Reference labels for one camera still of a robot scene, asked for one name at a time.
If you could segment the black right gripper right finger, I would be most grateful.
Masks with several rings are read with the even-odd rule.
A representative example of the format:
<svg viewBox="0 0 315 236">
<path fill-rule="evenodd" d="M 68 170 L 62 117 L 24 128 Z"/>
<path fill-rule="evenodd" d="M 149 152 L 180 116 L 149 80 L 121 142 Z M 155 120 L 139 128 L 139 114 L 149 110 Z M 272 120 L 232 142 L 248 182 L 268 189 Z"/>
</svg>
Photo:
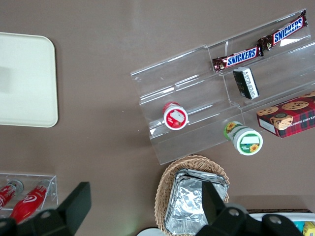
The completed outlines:
<svg viewBox="0 0 315 236">
<path fill-rule="evenodd" d="M 211 182 L 202 183 L 202 207 L 208 224 L 198 236 L 253 236 L 249 213 L 239 204 L 225 204 Z"/>
</svg>

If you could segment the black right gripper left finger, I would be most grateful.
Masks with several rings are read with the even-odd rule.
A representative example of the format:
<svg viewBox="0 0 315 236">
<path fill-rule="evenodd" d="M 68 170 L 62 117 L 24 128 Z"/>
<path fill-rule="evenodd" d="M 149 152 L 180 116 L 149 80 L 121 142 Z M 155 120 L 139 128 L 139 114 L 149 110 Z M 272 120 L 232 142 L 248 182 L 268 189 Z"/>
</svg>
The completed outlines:
<svg viewBox="0 0 315 236">
<path fill-rule="evenodd" d="M 39 213 L 33 219 L 34 236 L 73 236 L 92 206 L 91 185 L 81 182 L 56 208 Z"/>
</svg>

